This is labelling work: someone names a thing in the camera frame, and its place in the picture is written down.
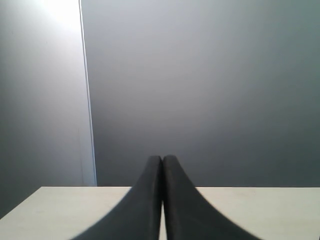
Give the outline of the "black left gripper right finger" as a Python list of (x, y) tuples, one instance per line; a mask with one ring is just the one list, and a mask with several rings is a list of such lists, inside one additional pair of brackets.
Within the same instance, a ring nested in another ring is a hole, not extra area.
[(220, 213), (202, 196), (176, 156), (165, 156), (162, 168), (168, 240), (258, 239)]

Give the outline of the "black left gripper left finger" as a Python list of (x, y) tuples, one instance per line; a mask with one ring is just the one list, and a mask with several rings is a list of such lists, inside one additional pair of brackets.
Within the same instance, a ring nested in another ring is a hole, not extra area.
[(134, 186), (75, 240), (158, 240), (163, 199), (163, 162), (150, 156)]

